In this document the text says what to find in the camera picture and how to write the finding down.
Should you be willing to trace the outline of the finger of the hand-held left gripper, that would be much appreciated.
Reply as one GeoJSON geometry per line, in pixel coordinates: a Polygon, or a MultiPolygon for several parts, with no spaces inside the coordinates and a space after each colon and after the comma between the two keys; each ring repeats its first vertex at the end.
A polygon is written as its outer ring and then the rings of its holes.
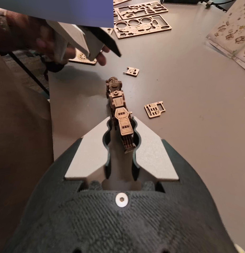
{"type": "Polygon", "coordinates": [[[68,43],[80,50],[86,56],[90,55],[85,34],[74,24],[46,20],[47,24],[54,30],[55,58],[64,58],[68,43]]]}
{"type": "Polygon", "coordinates": [[[83,32],[89,49],[89,56],[87,58],[90,61],[93,61],[97,57],[104,46],[121,57],[121,52],[114,38],[111,36],[112,31],[113,28],[83,26],[83,32]]]}

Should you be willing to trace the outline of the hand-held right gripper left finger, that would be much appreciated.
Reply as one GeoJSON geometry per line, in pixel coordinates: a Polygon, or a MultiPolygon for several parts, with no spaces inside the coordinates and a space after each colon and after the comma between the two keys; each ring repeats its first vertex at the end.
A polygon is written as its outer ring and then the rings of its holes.
{"type": "Polygon", "coordinates": [[[85,134],[65,174],[66,180],[102,183],[111,175],[111,117],[85,134]]]}

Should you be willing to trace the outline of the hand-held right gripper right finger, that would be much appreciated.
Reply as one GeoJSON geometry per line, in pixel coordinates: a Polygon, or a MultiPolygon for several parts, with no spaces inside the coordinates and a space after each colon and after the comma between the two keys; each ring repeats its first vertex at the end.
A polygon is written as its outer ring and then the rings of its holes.
{"type": "Polygon", "coordinates": [[[179,176],[171,162],[162,139],[137,117],[133,117],[134,140],[132,175],[134,181],[178,181],[179,176]]]}

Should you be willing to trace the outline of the wooden motorcycle model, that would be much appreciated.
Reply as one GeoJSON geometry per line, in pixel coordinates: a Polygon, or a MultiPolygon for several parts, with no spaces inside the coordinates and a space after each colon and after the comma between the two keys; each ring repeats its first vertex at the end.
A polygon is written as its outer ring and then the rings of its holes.
{"type": "Polygon", "coordinates": [[[116,77],[106,80],[106,98],[109,101],[115,130],[119,128],[124,153],[130,153],[136,145],[133,140],[132,112],[129,112],[125,102],[122,82],[116,77]]]}

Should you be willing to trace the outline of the person's left forearm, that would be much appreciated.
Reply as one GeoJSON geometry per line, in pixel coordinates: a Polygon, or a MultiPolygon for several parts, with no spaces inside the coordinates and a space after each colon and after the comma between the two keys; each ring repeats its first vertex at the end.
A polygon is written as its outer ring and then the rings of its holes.
{"type": "Polygon", "coordinates": [[[0,51],[18,49],[19,41],[7,21],[7,10],[0,8],[0,51]]]}

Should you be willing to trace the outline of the grey desk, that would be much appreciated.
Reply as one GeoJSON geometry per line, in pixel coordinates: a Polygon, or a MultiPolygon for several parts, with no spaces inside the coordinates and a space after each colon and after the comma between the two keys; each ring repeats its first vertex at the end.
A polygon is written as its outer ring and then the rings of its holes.
{"type": "Polygon", "coordinates": [[[118,40],[102,67],[67,64],[49,73],[54,159],[110,112],[105,80],[123,83],[133,115],[200,175],[233,241],[245,250],[245,70],[206,42],[225,14],[204,3],[164,4],[172,30],[118,40]],[[137,77],[123,74],[138,68],[137,77]],[[163,101],[149,119],[144,105],[163,101]]]}

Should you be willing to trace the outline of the person's left hand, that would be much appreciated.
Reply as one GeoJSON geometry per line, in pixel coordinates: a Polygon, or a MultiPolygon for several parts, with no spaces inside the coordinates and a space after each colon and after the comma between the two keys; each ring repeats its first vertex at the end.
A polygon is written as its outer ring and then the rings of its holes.
{"type": "Polygon", "coordinates": [[[70,59],[75,58],[76,50],[72,45],[67,46],[62,61],[55,60],[55,36],[54,30],[48,26],[45,20],[28,15],[14,13],[13,21],[17,31],[21,33],[25,45],[54,62],[66,64],[70,59]]]}

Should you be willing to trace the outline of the wooden sheet with wheel cutout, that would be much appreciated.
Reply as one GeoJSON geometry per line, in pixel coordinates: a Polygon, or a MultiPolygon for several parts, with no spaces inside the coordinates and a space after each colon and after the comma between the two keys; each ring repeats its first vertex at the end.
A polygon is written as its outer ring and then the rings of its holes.
{"type": "Polygon", "coordinates": [[[79,51],[78,49],[75,48],[76,51],[76,56],[73,59],[69,59],[69,62],[74,62],[78,64],[86,64],[86,65],[96,65],[97,60],[94,59],[93,61],[90,61],[89,59],[86,58],[86,56],[79,51]]]}

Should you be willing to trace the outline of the small notched wooden puzzle piece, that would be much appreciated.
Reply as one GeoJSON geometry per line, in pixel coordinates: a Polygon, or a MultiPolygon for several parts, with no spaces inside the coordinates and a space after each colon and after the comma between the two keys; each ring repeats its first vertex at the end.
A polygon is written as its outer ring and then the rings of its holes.
{"type": "Polygon", "coordinates": [[[138,68],[134,68],[134,67],[127,67],[126,68],[127,71],[123,72],[123,74],[125,75],[129,75],[132,77],[137,77],[137,75],[139,74],[139,69],[138,68]]]}

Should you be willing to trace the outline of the small slotted wooden puzzle piece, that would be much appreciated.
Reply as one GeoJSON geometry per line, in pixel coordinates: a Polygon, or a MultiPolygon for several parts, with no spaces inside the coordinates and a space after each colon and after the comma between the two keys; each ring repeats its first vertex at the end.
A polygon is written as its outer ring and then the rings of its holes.
{"type": "Polygon", "coordinates": [[[159,117],[163,112],[166,111],[163,101],[146,104],[144,105],[144,109],[149,119],[159,117]]]}

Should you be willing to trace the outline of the large wooden puzzle sheet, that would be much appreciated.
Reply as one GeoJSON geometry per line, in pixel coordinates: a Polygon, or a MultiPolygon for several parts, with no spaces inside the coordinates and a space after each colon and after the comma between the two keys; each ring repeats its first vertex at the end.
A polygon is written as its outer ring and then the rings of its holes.
{"type": "Polygon", "coordinates": [[[114,31],[118,39],[132,38],[170,30],[172,30],[172,27],[160,14],[114,22],[114,31]]]}

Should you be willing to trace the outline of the person's brown clothing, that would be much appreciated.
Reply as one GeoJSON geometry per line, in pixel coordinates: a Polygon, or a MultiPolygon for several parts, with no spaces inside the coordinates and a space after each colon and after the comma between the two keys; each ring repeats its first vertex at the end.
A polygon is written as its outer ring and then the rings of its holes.
{"type": "Polygon", "coordinates": [[[0,252],[53,160],[49,102],[0,56],[0,252]]]}

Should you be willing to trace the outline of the printed instruction booklet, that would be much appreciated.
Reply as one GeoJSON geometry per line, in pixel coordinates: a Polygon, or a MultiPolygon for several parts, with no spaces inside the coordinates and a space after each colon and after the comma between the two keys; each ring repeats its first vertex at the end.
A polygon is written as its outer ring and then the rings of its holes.
{"type": "Polygon", "coordinates": [[[235,1],[206,39],[245,69],[245,0],[235,1]]]}

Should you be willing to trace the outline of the black desk frame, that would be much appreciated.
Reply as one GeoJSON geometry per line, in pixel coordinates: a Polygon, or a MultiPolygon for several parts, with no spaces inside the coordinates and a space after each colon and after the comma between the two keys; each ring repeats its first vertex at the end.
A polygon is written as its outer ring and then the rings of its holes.
{"type": "Polygon", "coordinates": [[[13,52],[0,52],[1,56],[9,55],[25,72],[26,74],[32,78],[32,80],[43,90],[43,93],[46,94],[45,96],[50,99],[49,89],[46,88],[32,72],[20,61],[19,58],[13,52]]]}

